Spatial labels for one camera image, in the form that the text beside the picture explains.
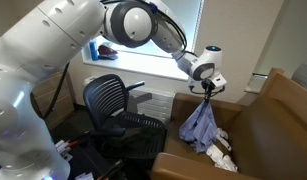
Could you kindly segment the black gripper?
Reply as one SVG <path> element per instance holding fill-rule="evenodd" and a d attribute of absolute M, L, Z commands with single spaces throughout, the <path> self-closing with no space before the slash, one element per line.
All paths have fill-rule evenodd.
<path fill-rule="evenodd" d="M 206 83 L 206 82 L 202 82 L 201 85 L 202 88 L 204 89 L 204 100 L 206 102 L 209 102 L 212 91 L 214 90 L 214 85 L 212 83 Z"/>

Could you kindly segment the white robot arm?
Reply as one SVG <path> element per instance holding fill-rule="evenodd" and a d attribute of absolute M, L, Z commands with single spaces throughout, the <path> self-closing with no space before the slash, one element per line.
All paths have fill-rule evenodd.
<path fill-rule="evenodd" d="M 162 0 L 43 0 L 0 37 L 0 180 L 68 180 L 70 165 L 30 94 L 98 36 L 128 48 L 153 41 L 192 79 L 226 83 L 221 49 L 187 51 L 184 29 Z"/>

